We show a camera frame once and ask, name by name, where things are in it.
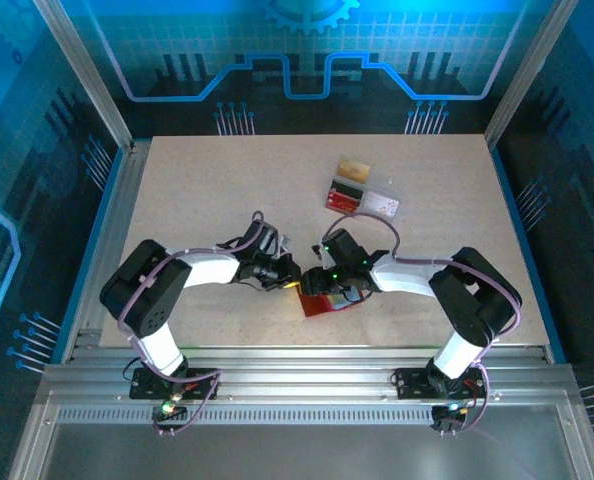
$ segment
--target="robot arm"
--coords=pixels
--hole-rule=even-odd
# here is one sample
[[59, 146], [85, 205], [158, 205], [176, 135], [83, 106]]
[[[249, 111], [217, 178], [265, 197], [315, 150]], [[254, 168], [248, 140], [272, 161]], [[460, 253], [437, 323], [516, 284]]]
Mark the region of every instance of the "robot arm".
[[[254, 220], [243, 237], [218, 245], [214, 251], [191, 250], [161, 269], [126, 314], [138, 349], [157, 371], [184, 377], [184, 356], [168, 326], [168, 317], [184, 288], [209, 283], [237, 283], [254, 278], [266, 290], [282, 288], [299, 279], [301, 270], [287, 250], [287, 239], [273, 226]], [[244, 249], [237, 247], [254, 240]], [[104, 285], [100, 300], [115, 319], [169, 252], [154, 240], [145, 240], [128, 256]]]
[[[335, 294], [357, 288], [437, 298], [454, 332], [430, 359], [425, 373], [415, 378], [440, 397], [448, 396], [515, 313], [501, 291], [484, 279], [501, 286], [521, 304], [519, 293], [473, 248], [462, 248], [452, 259], [402, 260], [386, 250], [368, 255], [346, 230], [338, 229], [313, 250], [320, 256], [322, 267], [310, 269], [302, 276], [305, 295]], [[424, 391], [423, 385], [413, 386], [410, 382], [398, 387]]]

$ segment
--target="glass panel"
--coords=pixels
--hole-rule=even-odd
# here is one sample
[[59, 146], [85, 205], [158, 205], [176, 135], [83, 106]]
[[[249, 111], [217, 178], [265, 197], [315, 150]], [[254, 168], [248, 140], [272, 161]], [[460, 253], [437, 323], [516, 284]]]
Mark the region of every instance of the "glass panel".
[[0, 478], [52, 354], [116, 150], [32, 3], [0, 1]]
[[579, 3], [498, 147], [564, 351], [592, 387], [594, 0]]
[[483, 132], [551, 1], [65, 5], [148, 137]]

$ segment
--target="gear graphic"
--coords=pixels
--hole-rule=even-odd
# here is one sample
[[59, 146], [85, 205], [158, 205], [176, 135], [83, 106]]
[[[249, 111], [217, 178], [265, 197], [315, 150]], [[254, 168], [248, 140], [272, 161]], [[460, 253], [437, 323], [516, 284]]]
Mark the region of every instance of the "gear graphic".
[[0, 34], [13, 48], [30, 40], [35, 27], [29, 0], [0, 0]]
[[339, 20], [348, 20], [348, 11], [359, 7], [357, 0], [258, 0], [266, 20], [275, 20], [277, 28], [288, 27], [290, 33], [313, 30], [324, 33], [325, 27], [337, 28]]

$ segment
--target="green led light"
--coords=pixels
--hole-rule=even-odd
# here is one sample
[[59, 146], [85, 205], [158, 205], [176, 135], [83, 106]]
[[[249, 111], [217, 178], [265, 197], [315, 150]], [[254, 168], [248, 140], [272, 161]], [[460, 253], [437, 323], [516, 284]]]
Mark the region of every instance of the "green led light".
[[162, 413], [170, 415], [171, 413], [173, 413], [175, 411], [175, 406], [169, 402], [165, 402], [161, 406], [161, 411], [162, 411]]

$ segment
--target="wooden table surface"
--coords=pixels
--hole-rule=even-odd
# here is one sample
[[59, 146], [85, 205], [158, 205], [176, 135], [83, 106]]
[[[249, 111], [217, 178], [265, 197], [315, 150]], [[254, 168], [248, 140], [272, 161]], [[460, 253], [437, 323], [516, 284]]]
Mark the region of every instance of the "wooden table surface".
[[[324, 208], [341, 156], [393, 180], [403, 202], [400, 255], [449, 256], [477, 248], [520, 292], [523, 322], [505, 343], [548, 343], [523, 257], [482, 135], [156, 137], [144, 170], [125, 258], [153, 238], [171, 250], [242, 235], [254, 210], [292, 239], [302, 270], [311, 245], [339, 214]], [[370, 253], [392, 234], [370, 219], [342, 224]], [[182, 293], [170, 317], [179, 346], [438, 346], [451, 332], [433, 298], [375, 294], [339, 313], [305, 318], [295, 289], [261, 293], [205, 285]], [[108, 315], [104, 346], [126, 346]]]

